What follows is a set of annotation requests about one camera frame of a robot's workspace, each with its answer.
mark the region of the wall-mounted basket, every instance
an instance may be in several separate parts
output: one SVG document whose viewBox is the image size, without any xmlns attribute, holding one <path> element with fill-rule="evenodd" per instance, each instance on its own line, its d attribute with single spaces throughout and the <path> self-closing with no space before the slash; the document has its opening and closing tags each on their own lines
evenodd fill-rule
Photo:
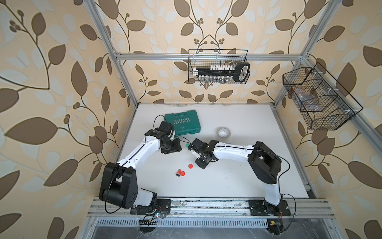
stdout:
<svg viewBox="0 0 382 239">
<path fill-rule="evenodd" d="M 200 83 L 245 84 L 249 78 L 247 50 L 189 49 L 188 79 Z"/>
<path fill-rule="evenodd" d="M 313 68 L 302 67 L 285 73 L 283 85 L 310 130 L 336 130 L 363 107 L 328 71 L 326 72 L 336 80 L 340 90 L 327 83 L 322 77 L 321 69 L 325 68 L 316 64 Z M 345 102 L 342 93 L 358 104 L 356 109 Z"/>
</svg>

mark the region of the black wire basket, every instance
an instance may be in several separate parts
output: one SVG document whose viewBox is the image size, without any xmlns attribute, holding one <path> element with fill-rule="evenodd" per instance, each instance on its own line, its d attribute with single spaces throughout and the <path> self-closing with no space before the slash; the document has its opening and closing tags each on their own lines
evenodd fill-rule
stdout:
<svg viewBox="0 0 382 239">
<path fill-rule="evenodd" d="M 247 50 L 189 49 L 188 79 L 200 83 L 245 84 L 249 78 Z"/>
<path fill-rule="evenodd" d="M 336 130 L 359 113 L 363 107 L 332 74 L 325 70 L 336 80 L 341 92 L 327 83 L 322 77 L 321 70 L 325 68 L 317 64 L 313 68 L 302 67 L 285 73 L 283 85 L 310 130 Z M 342 93 L 345 96 L 349 95 L 358 104 L 357 109 L 346 103 Z"/>
</svg>

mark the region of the white table surface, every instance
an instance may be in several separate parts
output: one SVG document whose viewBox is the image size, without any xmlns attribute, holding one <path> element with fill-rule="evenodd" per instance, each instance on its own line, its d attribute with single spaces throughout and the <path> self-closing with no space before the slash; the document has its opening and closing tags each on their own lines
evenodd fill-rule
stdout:
<svg viewBox="0 0 382 239">
<path fill-rule="evenodd" d="M 201 132 L 184 135 L 189 141 L 198 138 L 206 143 L 219 140 L 233 145 L 254 145 L 256 141 L 262 141 L 291 164 L 290 170 L 280 178 L 281 193 L 298 198 L 308 197 L 269 105 L 140 104 L 120 159 L 140 144 L 144 133 L 152 128 L 156 116 L 193 109 L 197 112 Z M 162 120 L 163 117 L 158 117 L 155 127 Z M 228 128 L 231 135 L 226 139 L 220 138 L 217 135 L 220 127 Z M 156 192 L 159 197 L 265 196 L 263 182 L 256 177 L 248 162 L 220 159 L 201 169 L 195 164 L 196 157 L 186 148 L 186 143 L 181 142 L 181 146 L 181 152 L 166 155 L 158 150 L 138 168 L 138 187 Z M 284 160 L 281 166 L 281 172 L 288 169 Z M 176 176 L 179 169 L 185 171 L 185 176 Z"/>
</svg>

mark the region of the metal base plate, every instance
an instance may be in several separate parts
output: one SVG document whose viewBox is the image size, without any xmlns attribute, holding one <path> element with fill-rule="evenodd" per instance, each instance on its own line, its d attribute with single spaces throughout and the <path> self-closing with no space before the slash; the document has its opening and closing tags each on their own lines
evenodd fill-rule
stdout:
<svg viewBox="0 0 382 239">
<path fill-rule="evenodd" d="M 266 212 L 264 212 L 265 206 L 263 205 L 263 202 L 264 200 L 248 200 L 251 216 L 269 216 Z M 278 208 L 283 213 L 283 216 L 291 215 L 288 203 L 285 200 L 280 202 Z"/>
</svg>

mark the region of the leaf pattern wallpaper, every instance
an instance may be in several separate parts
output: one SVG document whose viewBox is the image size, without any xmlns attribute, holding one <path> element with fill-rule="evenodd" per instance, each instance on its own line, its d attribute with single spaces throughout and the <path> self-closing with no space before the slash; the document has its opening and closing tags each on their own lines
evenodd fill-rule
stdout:
<svg viewBox="0 0 382 239">
<path fill-rule="evenodd" d="M 299 54 L 325 0 L 95 0 L 121 53 L 245 49 Z"/>
<path fill-rule="evenodd" d="M 201 83 L 187 79 L 185 62 L 122 61 L 136 97 L 142 103 L 271 103 L 282 87 L 282 75 L 292 68 L 290 61 L 250 61 L 246 84 Z"/>
<path fill-rule="evenodd" d="M 363 105 L 382 134 L 382 3 L 343 0 L 310 57 Z M 327 198 L 349 239 L 382 238 L 382 156 L 351 121 L 336 131 L 308 130 L 294 102 L 278 108 L 318 196 Z"/>
<path fill-rule="evenodd" d="M 0 11 L 0 237 L 74 239 L 133 106 L 82 0 Z"/>
</svg>

